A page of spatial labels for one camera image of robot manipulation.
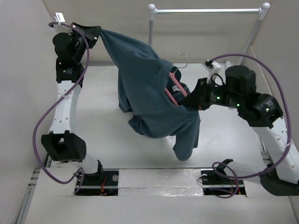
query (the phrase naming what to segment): metal frame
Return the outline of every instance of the metal frame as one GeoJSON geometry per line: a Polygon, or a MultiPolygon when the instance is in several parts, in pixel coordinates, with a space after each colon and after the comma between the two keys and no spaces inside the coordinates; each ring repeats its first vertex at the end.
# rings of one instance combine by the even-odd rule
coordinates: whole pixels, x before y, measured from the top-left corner
{"type": "MultiPolygon", "coordinates": [[[[220,13],[230,13],[230,14],[257,14],[258,18],[256,23],[246,41],[243,54],[247,53],[248,48],[252,44],[263,19],[265,18],[268,9],[270,8],[269,3],[264,3],[261,8],[248,8],[248,9],[157,9],[154,4],[149,4],[149,45],[153,45],[153,34],[154,34],[154,18],[156,14],[220,14],[220,13]]],[[[238,65],[242,64],[243,57],[240,57],[238,65]]]]}

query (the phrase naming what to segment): white arm segment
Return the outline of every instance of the white arm segment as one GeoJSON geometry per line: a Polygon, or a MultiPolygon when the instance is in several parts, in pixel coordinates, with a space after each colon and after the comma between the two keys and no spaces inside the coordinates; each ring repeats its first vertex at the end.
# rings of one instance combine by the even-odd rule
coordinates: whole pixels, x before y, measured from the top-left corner
{"type": "MultiPolygon", "coordinates": [[[[57,84],[58,93],[57,99],[60,99],[74,83],[71,81],[62,81],[57,84]]],[[[50,127],[49,133],[64,134],[65,131],[70,133],[75,132],[76,122],[76,108],[79,94],[81,92],[81,86],[77,85],[63,101],[58,104],[55,109],[53,123],[50,127]]],[[[78,168],[83,168],[85,174],[94,174],[98,171],[98,161],[93,159],[88,153],[82,162],[69,162],[78,168]]]]}
{"type": "MultiPolygon", "coordinates": [[[[60,99],[74,83],[71,81],[62,81],[57,84],[57,99],[60,99]]],[[[76,108],[81,86],[77,85],[55,109],[52,125],[49,132],[54,134],[63,134],[65,131],[75,133],[76,108]]]]}
{"type": "MultiPolygon", "coordinates": [[[[287,129],[284,118],[273,123],[273,128],[253,127],[253,130],[263,141],[269,156],[276,163],[283,155],[287,143],[287,129]]],[[[297,184],[299,181],[299,153],[294,144],[291,144],[287,157],[276,167],[280,180],[297,184]]]]}

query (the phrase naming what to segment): white pipe connector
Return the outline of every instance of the white pipe connector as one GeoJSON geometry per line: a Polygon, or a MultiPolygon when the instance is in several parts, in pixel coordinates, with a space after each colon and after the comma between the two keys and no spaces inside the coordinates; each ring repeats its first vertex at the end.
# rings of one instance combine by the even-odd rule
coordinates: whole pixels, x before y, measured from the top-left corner
{"type": "Polygon", "coordinates": [[[270,8],[270,3],[265,2],[262,7],[260,8],[260,12],[258,13],[258,19],[263,20],[268,12],[268,9],[270,8]]]}
{"type": "Polygon", "coordinates": [[[154,4],[149,4],[149,20],[153,21],[155,18],[155,14],[157,14],[157,9],[154,4]]]}

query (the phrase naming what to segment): wall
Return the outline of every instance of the wall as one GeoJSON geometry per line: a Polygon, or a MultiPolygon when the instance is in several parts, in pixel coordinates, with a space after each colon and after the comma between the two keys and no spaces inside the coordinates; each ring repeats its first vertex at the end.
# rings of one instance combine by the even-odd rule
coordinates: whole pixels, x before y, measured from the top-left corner
{"type": "MultiPolygon", "coordinates": [[[[253,44],[254,52],[251,52],[270,66],[282,85],[292,121],[292,137],[297,148],[299,148],[298,10],[297,0],[272,0],[269,13],[253,44]]],[[[273,95],[281,102],[273,79],[267,72],[264,71],[264,74],[273,95]]],[[[299,218],[299,198],[291,197],[290,200],[299,218]]]]}
{"type": "MultiPolygon", "coordinates": [[[[37,162],[32,132],[56,97],[55,59],[41,0],[0,0],[0,223],[15,223],[37,162]]],[[[50,120],[39,129],[46,133],[50,120]]],[[[44,150],[38,143],[42,157],[44,150]]]]}
{"type": "MultiPolygon", "coordinates": [[[[148,5],[158,9],[259,8],[266,0],[43,0],[50,15],[62,12],[68,23],[100,25],[148,42],[148,5]]],[[[156,15],[153,47],[172,62],[202,62],[220,54],[242,52],[257,19],[254,14],[156,15]]],[[[110,61],[101,42],[92,51],[92,61],[110,61]]]]}

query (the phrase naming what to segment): hanger hook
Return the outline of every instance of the hanger hook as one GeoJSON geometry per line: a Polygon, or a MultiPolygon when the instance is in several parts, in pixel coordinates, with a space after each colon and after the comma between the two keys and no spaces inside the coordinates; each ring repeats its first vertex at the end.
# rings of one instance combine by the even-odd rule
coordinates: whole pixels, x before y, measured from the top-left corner
{"type": "MultiPolygon", "coordinates": [[[[185,56],[187,58],[187,61],[189,60],[188,56],[183,53],[179,53],[178,55],[185,56]]],[[[186,63],[186,65],[184,67],[177,67],[177,69],[174,71],[174,73],[176,73],[178,69],[184,69],[185,67],[187,67],[187,65],[188,65],[188,63],[186,63]]]]}

